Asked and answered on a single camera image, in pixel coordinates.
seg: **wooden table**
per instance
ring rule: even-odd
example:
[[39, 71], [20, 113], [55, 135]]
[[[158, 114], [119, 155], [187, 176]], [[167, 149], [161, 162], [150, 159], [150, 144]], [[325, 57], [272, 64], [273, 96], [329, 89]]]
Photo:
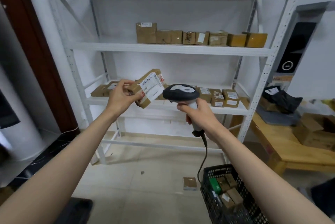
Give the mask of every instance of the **wooden table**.
[[[241, 119], [243, 116], [234, 116], [231, 126], [240, 124]], [[335, 173], [335, 152], [303, 146], [290, 126], [268, 125], [255, 112], [250, 128], [270, 155], [268, 166], [277, 174], [287, 168]]]

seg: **barcode scanner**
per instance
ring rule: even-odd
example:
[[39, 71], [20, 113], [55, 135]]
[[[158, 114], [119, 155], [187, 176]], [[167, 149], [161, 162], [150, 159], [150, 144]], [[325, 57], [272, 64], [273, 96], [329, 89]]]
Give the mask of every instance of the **barcode scanner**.
[[[163, 91], [163, 97], [167, 100], [169, 100], [170, 102], [183, 102], [186, 103], [190, 108], [193, 109], [197, 109], [198, 105], [196, 103], [196, 99], [199, 98], [200, 94], [199, 92], [192, 86], [186, 85], [186, 84], [174, 84], [171, 85], [169, 87], [167, 87], [166, 89], [164, 89]], [[194, 122], [192, 122], [192, 126], [193, 126], [193, 132], [192, 134], [195, 137], [201, 137], [202, 141], [204, 142], [205, 148], [206, 148], [206, 155], [205, 158], [200, 166], [200, 169], [198, 171], [198, 181], [200, 182], [199, 179], [199, 173], [200, 170], [207, 158], [207, 140], [205, 137], [205, 131], [200, 128], [197, 124], [195, 124]]]

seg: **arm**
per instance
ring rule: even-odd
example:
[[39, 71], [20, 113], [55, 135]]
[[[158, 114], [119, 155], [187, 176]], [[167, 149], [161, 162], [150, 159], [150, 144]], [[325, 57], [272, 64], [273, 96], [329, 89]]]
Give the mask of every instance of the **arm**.
[[197, 99], [198, 109], [184, 104], [177, 108], [202, 127], [225, 152], [270, 223], [333, 223], [320, 209], [277, 175], [219, 123], [206, 101]]
[[1, 207], [3, 224], [53, 223], [69, 201], [111, 124], [142, 94], [127, 96], [121, 80], [111, 91], [105, 111], [64, 150], [24, 183]]

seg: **hand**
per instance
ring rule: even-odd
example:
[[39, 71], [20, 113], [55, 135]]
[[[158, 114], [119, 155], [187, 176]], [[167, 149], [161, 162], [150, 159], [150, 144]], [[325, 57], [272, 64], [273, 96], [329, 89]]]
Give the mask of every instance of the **hand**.
[[133, 83], [135, 81], [122, 79], [114, 90], [110, 91], [106, 107], [107, 112], [112, 112], [119, 117], [133, 102], [141, 100], [144, 97], [144, 92], [139, 92], [132, 96], [129, 94], [127, 88]]
[[217, 128], [223, 127], [222, 124], [216, 119], [211, 108], [208, 106], [207, 102], [203, 99], [196, 99], [198, 108], [193, 109], [184, 103], [178, 103], [177, 108], [186, 113], [186, 122], [192, 124], [195, 122], [198, 126], [204, 129], [206, 135], [215, 142], [212, 136], [213, 131]]

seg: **metal shelving unit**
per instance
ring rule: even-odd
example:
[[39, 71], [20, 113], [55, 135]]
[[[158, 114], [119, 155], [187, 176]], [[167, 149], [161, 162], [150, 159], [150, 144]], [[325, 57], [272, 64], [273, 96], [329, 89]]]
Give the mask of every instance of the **metal shelving unit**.
[[[86, 31], [90, 36], [92, 36], [90, 41], [86, 42], [76, 42], [76, 41], [69, 41], [65, 32], [64, 25], [62, 23], [62, 17], [58, 11], [57, 7], [57, 0], [49, 0], [52, 12], [54, 15], [54, 19], [56, 25], [58, 27], [58, 31], [63, 42], [63, 46], [65, 48], [65, 53], [67, 55], [67, 59], [69, 65], [72, 70], [73, 77], [76, 82], [76, 86], [81, 97], [82, 104], [84, 106], [85, 114], [89, 123], [93, 121], [92, 113], [90, 111], [90, 105], [102, 105], [105, 106], [107, 103], [107, 98], [103, 97], [86, 97], [85, 89], [92, 85], [93, 83], [101, 80], [107, 79], [110, 81], [111, 78], [109, 77], [109, 73], [107, 71], [107, 67], [105, 64], [105, 51], [125, 51], [125, 52], [153, 52], [153, 53], [178, 53], [178, 54], [195, 54], [195, 55], [229, 55], [229, 56], [239, 56], [240, 62], [236, 70], [235, 80], [233, 86], [240, 87], [242, 90], [244, 89], [243, 86], [237, 82], [237, 75], [239, 72], [239, 67], [241, 64], [241, 59], [244, 56], [255, 56], [259, 57], [260, 59], [260, 75], [259, 81], [257, 84], [257, 88], [255, 90], [255, 94], [250, 97], [250, 104], [249, 107], [245, 107], [242, 103], [238, 106], [238, 108], [218, 108], [218, 107], [211, 107], [213, 112], [216, 114], [229, 114], [229, 115], [243, 115], [245, 116], [243, 123], [240, 125], [241, 130], [238, 135], [238, 139], [240, 141], [244, 140], [245, 134], [249, 128], [253, 113], [256, 109], [256, 106], [259, 102], [260, 96], [262, 91], [265, 87], [266, 80], [268, 75], [271, 71], [271, 67], [274, 63], [275, 57], [278, 53], [278, 50], [281, 46], [284, 34], [287, 30], [288, 23], [291, 20], [292, 14], [296, 8], [296, 0], [285, 0], [285, 5], [282, 10], [282, 14], [277, 25], [276, 31], [274, 33], [274, 37], [272, 39], [270, 48], [235, 48], [235, 47], [210, 47], [210, 46], [183, 46], [183, 45], [156, 45], [156, 44], [136, 44], [136, 43], [124, 43], [122, 41], [111, 41], [109, 39], [99, 38], [99, 25], [98, 19], [95, 19], [96, 29], [97, 29], [97, 36], [93, 37], [94, 35], [90, 33], [87, 29], [85, 24], [81, 22], [76, 14], [74, 13], [71, 6], [68, 4], [66, 0], [60, 0], [69, 13], [73, 16], [73, 18], [81, 25], [82, 29]], [[91, 2], [92, 11], [94, 12], [94, 2]], [[257, 22], [258, 22], [258, 31], [263, 32], [263, 25], [262, 25], [262, 0], [253, 0], [253, 6], [250, 13], [249, 25], [246, 27], [246, 30], [249, 31], [251, 24], [254, 19], [255, 12], [257, 11]], [[80, 49], [80, 50], [93, 50], [93, 51], [100, 51], [102, 54], [102, 59], [104, 63], [105, 71], [98, 76], [92, 82], [83, 85], [81, 78], [78, 73], [78, 68], [76, 65], [76, 61], [74, 59], [73, 50]], [[132, 105], [130, 109], [136, 110], [138, 107]], [[159, 109], [159, 110], [170, 110], [175, 111], [176, 104], [169, 103], [168, 101], [160, 101], [157, 100], [154, 103], [150, 104], [148, 109]], [[134, 117], [134, 114], [127, 115], [127, 112], [124, 114], [125, 117]], [[194, 149], [194, 147], [188, 146], [166, 146], [166, 145], [159, 145], [159, 144], [145, 144], [145, 143], [136, 143], [133, 142], [126, 142], [126, 141], [116, 141], [114, 140], [117, 137], [120, 137], [120, 129], [118, 121], [116, 121], [117, 131], [114, 134], [112, 140], [103, 140], [103, 144], [124, 144], [124, 145], [136, 145], [136, 146], [150, 146], [150, 147], [164, 147], [164, 148], [171, 148], [171, 149], [183, 149], [183, 150], [204, 150], [203, 149]], [[97, 149], [97, 153], [100, 156], [100, 162], [105, 164], [105, 152], [107, 150], [103, 149], [102, 146], [99, 146]], [[218, 149], [209, 149], [209, 152], [218, 151]], [[97, 160], [96, 156], [92, 159], [92, 162]]]

